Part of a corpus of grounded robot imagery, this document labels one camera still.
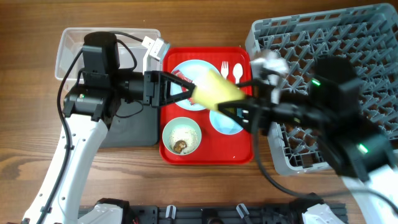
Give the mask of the light blue plate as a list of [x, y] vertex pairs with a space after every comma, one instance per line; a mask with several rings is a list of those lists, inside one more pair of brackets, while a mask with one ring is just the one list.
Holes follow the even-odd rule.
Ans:
[[[219, 76], [221, 75], [214, 65], [207, 61], [199, 59], [184, 61], [178, 64], [171, 71], [171, 73], [185, 81], [196, 84], [197, 79], [200, 78], [202, 75], [206, 75], [209, 70], [214, 71]], [[194, 103], [191, 98], [178, 101], [176, 102], [176, 104], [179, 107], [189, 111], [201, 111], [205, 109], [205, 107], [203, 107], [202, 105]]]

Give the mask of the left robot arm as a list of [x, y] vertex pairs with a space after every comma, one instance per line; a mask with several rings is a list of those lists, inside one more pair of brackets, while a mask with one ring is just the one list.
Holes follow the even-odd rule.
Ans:
[[191, 97], [195, 85], [169, 72], [149, 70], [169, 49], [163, 39], [145, 37], [142, 72], [121, 68], [119, 31], [85, 35], [76, 57], [84, 66], [67, 94], [58, 92], [62, 132], [43, 184], [25, 212], [23, 223], [134, 223], [126, 200], [103, 198], [79, 215], [80, 200], [93, 159], [105, 140], [122, 101], [159, 108]]

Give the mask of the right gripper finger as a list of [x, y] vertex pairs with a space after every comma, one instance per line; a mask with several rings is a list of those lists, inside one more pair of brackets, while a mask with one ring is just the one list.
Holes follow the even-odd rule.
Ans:
[[262, 80], [254, 79], [254, 80], [249, 80], [244, 83], [238, 83], [238, 84], [236, 84], [236, 86], [238, 88], [243, 88], [243, 87], [247, 87], [247, 86], [251, 86], [253, 88], [254, 86], [261, 86], [262, 84], [263, 84]]
[[233, 120], [250, 120], [251, 101], [247, 99], [226, 101], [218, 104], [218, 111]]

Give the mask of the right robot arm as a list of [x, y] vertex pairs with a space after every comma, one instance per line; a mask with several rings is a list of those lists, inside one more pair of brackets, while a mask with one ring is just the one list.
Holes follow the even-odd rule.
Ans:
[[239, 96], [218, 110], [244, 129], [268, 133], [272, 123], [318, 132], [318, 149], [353, 195], [367, 223], [397, 222], [397, 159], [381, 128], [361, 114], [362, 82], [339, 57], [316, 61], [306, 94], [253, 80], [258, 96]]

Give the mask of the white rice pile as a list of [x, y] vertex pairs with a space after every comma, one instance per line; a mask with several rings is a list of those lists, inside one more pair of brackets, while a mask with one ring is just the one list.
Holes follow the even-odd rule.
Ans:
[[174, 144], [179, 140], [183, 140], [187, 144], [187, 147], [180, 153], [180, 155], [185, 155], [193, 152], [199, 145], [197, 132], [189, 126], [177, 127], [170, 133], [169, 145], [172, 152], [174, 152]]

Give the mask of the white plastic spoon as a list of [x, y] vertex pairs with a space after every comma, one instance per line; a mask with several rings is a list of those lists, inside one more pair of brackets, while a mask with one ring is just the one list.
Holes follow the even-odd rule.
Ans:
[[237, 63], [233, 68], [233, 76], [235, 79], [235, 84], [239, 84], [241, 77], [243, 76], [243, 66]]

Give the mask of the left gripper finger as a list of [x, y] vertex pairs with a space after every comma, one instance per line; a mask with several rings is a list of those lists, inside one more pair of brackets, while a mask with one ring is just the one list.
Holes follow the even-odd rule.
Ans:
[[175, 76], [169, 72], [160, 72], [160, 79], [165, 82], [174, 83], [174, 84], [176, 84], [180, 87], [184, 87], [188, 90], [194, 90], [196, 87], [196, 85], [194, 83], [188, 82], [188, 81], [186, 81], [182, 78], [179, 78], [178, 76]]
[[160, 96], [160, 107], [171, 105], [173, 103], [187, 100], [192, 96], [193, 92], [191, 90], [181, 92], [176, 95], [171, 95], [170, 93], [163, 93]]

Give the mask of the white plastic fork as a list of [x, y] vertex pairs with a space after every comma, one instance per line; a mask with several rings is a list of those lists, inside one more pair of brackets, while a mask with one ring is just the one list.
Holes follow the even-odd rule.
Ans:
[[221, 76], [227, 80], [229, 75], [229, 63], [227, 61], [223, 61], [221, 64]]

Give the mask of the yellow cup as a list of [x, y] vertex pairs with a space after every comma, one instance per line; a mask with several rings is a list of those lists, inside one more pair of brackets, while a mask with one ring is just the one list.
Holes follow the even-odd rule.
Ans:
[[193, 102], [208, 110], [218, 111], [220, 103], [243, 100], [246, 96], [236, 85], [224, 79], [215, 70], [208, 70], [197, 78], [194, 84]]

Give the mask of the light blue bowl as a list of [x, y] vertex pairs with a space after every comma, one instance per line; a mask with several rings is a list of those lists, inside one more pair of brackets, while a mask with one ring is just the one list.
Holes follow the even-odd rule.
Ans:
[[209, 118], [213, 128], [221, 134], [234, 135], [243, 130], [243, 128], [233, 119], [217, 111], [210, 111]]

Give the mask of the green bowl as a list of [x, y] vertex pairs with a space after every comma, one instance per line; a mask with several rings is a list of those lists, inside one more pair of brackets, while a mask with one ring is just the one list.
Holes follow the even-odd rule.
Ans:
[[198, 134], [198, 140], [199, 140], [199, 145], [200, 145], [201, 139], [202, 139], [201, 129], [200, 129], [199, 125], [194, 120], [192, 120], [191, 118], [187, 118], [187, 117], [178, 117], [178, 118], [174, 118], [174, 119], [170, 120], [165, 125], [165, 128], [163, 129], [162, 140], [163, 140], [163, 145], [166, 147], [166, 149], [169, 152], [171, 152], [172, 154], [178, 155], [178, 156], [186, 156], [188, 154], [180, 155], [180, 154], [176, 154], [176, 153], [172, 152], [172, 150], [170, 149], [170, 145], [169, 145], [170, 133], [175, 128], [181, 127], [181, 126], [189, 126], [189, 127], [193, 128]]

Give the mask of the brown food scrap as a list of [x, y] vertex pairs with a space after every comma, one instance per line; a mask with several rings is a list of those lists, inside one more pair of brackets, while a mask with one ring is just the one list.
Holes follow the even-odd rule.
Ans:
[[175, 153], [180, 154], [186, 147], [187, 143], [183, 140], [179, 140], [174, 144], [173, 150]]

